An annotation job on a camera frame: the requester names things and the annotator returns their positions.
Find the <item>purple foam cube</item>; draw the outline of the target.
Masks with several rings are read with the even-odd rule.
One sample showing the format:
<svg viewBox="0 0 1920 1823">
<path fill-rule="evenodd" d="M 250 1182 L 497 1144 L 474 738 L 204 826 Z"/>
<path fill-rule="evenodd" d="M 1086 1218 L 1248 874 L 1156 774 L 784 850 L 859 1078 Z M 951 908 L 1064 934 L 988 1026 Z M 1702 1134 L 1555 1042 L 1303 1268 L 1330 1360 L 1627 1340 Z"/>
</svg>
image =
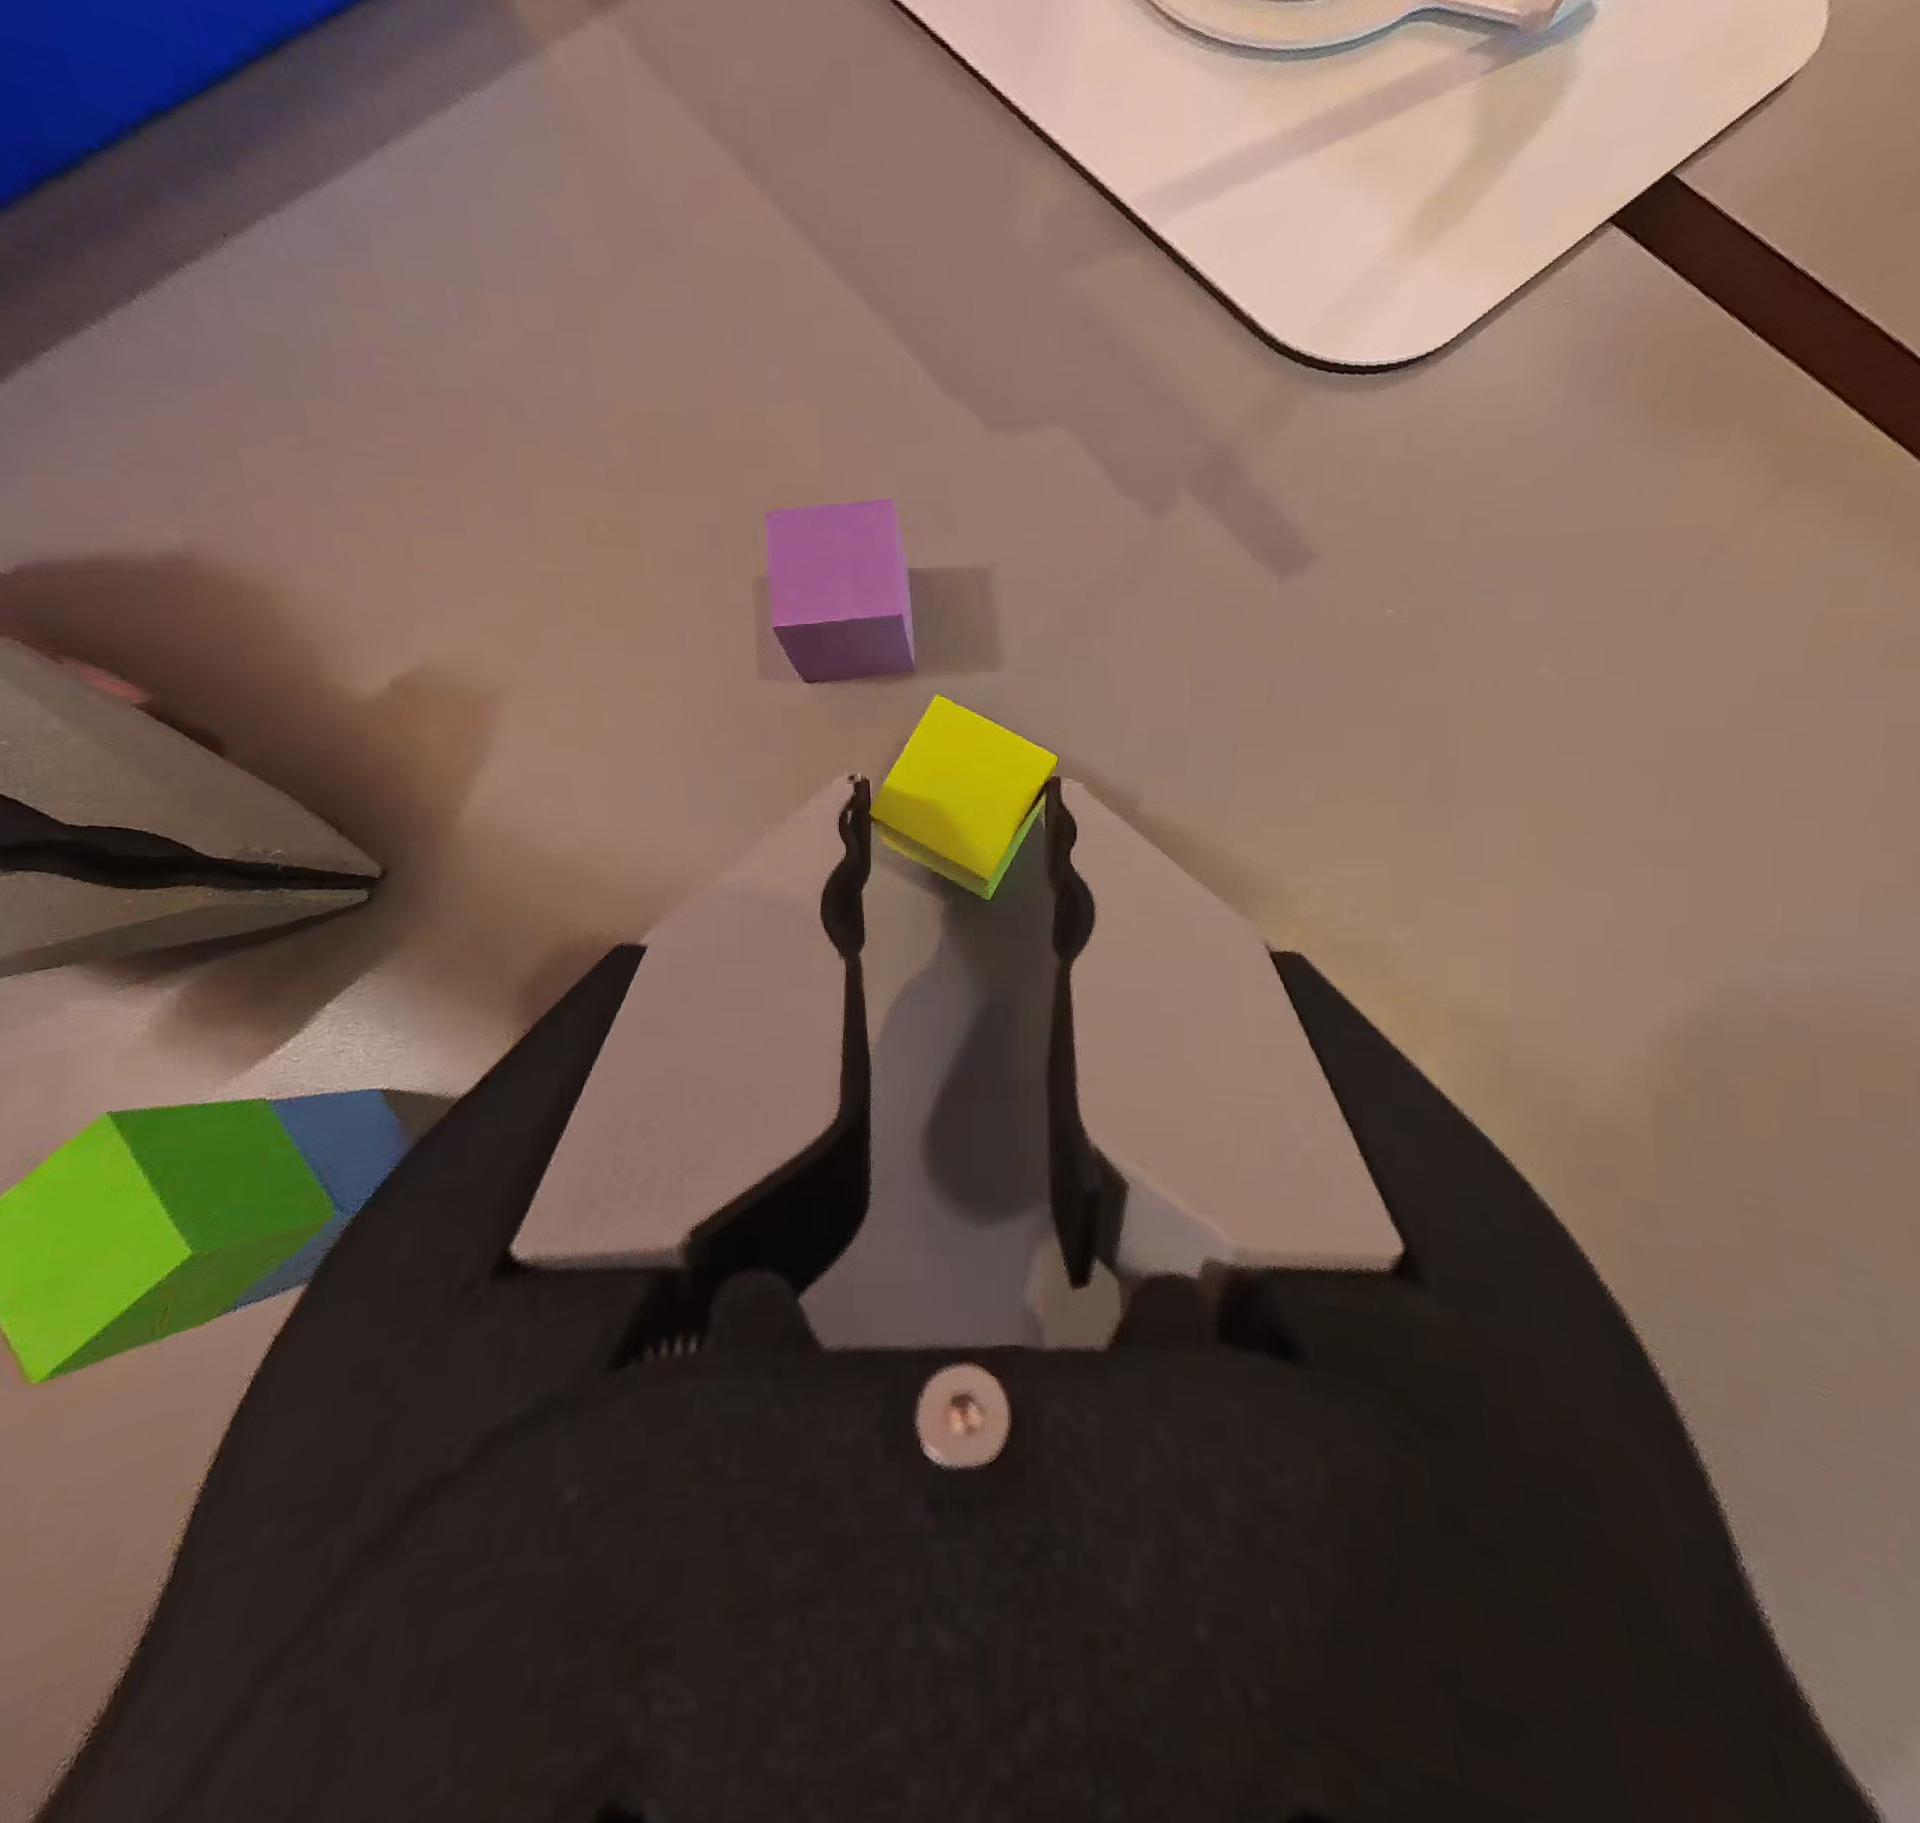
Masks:
<svg viewBox="0 0 1920 1823">
<path fill-rule="evenodd" d="M 773 510 L 764 552 L 771 628 L 805 684 L 917 672 L 911 576 L 890 498 Z"/>
</svg>

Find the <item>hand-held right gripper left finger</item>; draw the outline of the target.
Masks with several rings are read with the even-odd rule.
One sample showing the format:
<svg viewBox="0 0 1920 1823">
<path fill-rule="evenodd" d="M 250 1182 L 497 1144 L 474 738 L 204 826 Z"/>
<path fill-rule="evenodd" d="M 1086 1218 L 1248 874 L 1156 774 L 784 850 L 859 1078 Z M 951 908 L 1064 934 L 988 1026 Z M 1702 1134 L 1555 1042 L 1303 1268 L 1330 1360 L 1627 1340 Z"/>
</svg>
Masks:
<svg viewBox="0 0 1920 1823">
<path fill-rule="evenodd" d="M 835 780 L 647 938 L 518 1264 L 832 1270 L 872 1200 L 871 870 L 872 788 Z"/>
</svg>

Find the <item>white document stand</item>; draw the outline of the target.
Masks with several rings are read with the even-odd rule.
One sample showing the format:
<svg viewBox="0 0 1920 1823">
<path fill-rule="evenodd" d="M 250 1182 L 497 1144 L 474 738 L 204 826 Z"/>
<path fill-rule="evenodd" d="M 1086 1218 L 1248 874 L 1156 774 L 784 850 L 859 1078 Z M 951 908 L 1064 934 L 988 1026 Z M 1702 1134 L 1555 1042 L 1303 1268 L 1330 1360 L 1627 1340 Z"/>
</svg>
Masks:
<svg viewBox="0 0 1920 1823">
<path fill-rule="evenodd" d="M 1449 348 L 1783 90 L 1831 0 L 892 0 L 1279 348 Z"/>
</svg>

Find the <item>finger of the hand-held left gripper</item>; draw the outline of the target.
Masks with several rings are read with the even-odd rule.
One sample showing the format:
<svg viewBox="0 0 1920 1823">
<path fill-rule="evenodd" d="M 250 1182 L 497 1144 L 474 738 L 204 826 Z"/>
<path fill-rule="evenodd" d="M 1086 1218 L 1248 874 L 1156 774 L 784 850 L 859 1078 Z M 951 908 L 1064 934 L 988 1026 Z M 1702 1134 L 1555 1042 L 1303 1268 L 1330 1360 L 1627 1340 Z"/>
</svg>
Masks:
<svg viewBox="0 0 1920 1823">
<path fill-rule="evenodd" d="M 3 646 L 3 794 L 47 826 L 131 832 L 225 866 L 382 874 L 279 788 L 13 640 Z"/>
<path fill-rule="evenodd" d="M 7 976 L 225 944 L 340 916 L 381 868 L 344 850 L 108 852 L 13 846 L 3 868 Z"/>
</svg>

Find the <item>green foam cube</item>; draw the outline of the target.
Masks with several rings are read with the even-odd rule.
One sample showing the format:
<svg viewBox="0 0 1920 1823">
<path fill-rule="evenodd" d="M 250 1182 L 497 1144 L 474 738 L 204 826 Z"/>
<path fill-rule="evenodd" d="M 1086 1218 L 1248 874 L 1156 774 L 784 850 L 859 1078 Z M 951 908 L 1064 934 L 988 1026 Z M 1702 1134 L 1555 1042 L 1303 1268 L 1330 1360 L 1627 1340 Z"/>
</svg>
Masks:
<svg viewBox="0 0 1920 1823">
<path fill-rule="evenodd" d="M 3 1196 L 3 1330 L 28 1384 L 227 1314 L 334 1206 L 267 1102 L 101 1116 Z"/>
</svg>

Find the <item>yellow foam cube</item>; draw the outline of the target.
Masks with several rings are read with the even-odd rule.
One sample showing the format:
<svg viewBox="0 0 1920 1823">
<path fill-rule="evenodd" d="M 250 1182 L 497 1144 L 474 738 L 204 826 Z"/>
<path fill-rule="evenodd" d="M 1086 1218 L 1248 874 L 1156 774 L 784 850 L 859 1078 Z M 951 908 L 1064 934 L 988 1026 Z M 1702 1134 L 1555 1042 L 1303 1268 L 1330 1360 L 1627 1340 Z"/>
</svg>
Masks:
<svg viewBox="0 0 1920 1823">
<path fill-rule="evenodd" d="M 1056 752 L 935 696 L 872 804 L 901 856 L 990 900 L 1042 810 Z"/>
</svg>

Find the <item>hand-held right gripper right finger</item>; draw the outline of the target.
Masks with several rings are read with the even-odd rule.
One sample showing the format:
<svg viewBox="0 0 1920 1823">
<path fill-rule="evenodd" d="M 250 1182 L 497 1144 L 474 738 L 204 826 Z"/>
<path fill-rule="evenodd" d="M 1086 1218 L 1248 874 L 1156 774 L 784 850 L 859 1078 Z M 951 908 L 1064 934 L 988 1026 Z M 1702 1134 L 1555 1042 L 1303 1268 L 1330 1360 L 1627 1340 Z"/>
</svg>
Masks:
<svg viewBox="0 0 1920 1823">
<path fill-rule="evenodd" d="M 1402 1236 L 1258 928 L 1080 782 L 1042 802 L 1069 1284 L 1392 1270 Z"/>
</svg>

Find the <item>light blue foam cube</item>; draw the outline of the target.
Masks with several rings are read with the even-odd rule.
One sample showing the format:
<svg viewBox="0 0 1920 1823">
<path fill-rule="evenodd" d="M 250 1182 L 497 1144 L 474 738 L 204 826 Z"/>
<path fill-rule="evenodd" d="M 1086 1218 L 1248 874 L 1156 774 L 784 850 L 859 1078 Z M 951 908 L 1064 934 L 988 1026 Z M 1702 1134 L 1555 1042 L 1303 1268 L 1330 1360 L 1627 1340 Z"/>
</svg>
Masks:
<svg viewBox="0 0 1920 1823">
<path fill-rule="evenodd" d="M 270 1102 L 281 1126 L 324 1190 L 333 1214 L 301 1252 L 279 1262 L 231 1310 L 253 1308 L 301 1290 L 315 1278 L 342 1232 L 413 1148 L 396 1098 L 396 1092 L 358 1090 Z"/>
</svg>

